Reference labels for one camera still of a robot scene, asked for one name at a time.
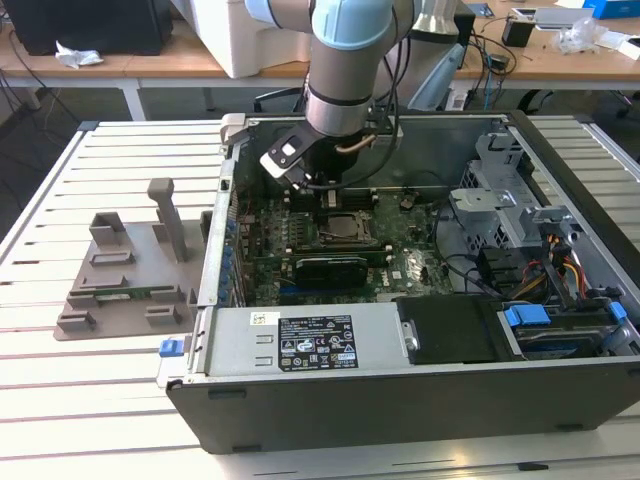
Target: blue box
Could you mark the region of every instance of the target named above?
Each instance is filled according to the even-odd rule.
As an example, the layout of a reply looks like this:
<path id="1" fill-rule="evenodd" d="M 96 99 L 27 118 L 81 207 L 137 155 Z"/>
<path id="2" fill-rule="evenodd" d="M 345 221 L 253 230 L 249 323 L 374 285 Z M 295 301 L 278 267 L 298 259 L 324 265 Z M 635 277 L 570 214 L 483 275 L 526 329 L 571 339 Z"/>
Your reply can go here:
<path id="1" fill-rule="evenodd" d="M 583 8 L 595 8 L 595 18 L 640 17 L 640 0 L 585 0 Z"/>

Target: warning label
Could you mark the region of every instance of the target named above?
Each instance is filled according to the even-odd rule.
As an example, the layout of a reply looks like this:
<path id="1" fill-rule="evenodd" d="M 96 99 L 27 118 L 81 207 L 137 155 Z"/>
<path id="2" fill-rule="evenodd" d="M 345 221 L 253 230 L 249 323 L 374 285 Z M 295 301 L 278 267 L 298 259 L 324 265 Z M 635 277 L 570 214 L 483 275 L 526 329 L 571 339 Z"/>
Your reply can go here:
<path id="1" fill-rule="evenodd" d="M 281 318 L 279 366 L 283 372 L 358 368 L 351 316 Z"/>

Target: black box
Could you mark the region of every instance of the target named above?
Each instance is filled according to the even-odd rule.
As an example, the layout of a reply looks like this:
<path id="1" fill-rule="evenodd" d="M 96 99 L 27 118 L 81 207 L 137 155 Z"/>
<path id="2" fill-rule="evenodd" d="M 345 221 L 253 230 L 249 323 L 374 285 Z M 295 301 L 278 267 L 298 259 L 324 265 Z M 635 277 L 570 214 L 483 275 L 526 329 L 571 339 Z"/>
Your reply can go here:
<path id="1" fill-rule="evenodd" d="M 158 55 L 171 36 L 170 0 L 4 0 L 30 55 L 74 50 Z"/>
<path id="2" fill-rule="evenodd" d="M 533 22 L 508 18 L 502 32 L 502 43 L 507 47 L 526 47 L 534 26 Z"/>

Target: plastic bag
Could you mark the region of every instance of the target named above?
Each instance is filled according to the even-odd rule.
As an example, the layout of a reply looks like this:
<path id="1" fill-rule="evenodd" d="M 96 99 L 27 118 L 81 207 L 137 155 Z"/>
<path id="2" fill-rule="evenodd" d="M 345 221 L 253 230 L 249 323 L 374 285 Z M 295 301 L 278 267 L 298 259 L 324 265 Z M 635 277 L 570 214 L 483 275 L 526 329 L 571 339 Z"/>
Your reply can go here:
<path id="1" fill-rule="evenodd" d="M 553 37 L 553 46 L 562 53 L 576 53 L 591 50 L 597 52 L 596 41 L 609 29 L 597 25 L 591 17 L 585 17 L 573 24 L 571 30 L 563 28 Z"/>

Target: green circuit board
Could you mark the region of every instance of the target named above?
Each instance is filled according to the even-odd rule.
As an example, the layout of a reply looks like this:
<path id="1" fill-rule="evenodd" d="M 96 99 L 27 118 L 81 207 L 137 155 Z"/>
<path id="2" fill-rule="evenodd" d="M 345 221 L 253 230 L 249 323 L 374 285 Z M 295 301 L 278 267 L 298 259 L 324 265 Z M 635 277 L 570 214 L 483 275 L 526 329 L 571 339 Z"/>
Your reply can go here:
<path id="1" fill-rule="evenodd" d="M 348 247 L 339 253 L 327 252 L 357 255 L 369 261 L 366 285 L 347 290 L 304 290 L 295 283 L 296 261 L 304 258 L 305 248 L 319 247 L 322 241 L 318 238 L 324 235 L 310 213 L 290 211 L 282 202 L 271 200 L 241 218 L 250 303 L 369 303 L 388 302 L 404 295 L 453 293 L 430 243 L 430 205 L 420 203 L 403 210 L 400 204 L 406 195 L 402 192 L 380 193 L 378 197 L 372 210 L 355 212 L 367 223 L 369 236 L 354 246 L 353 252 Z M 366 250 L 358 250 L 363 245 Z"/>

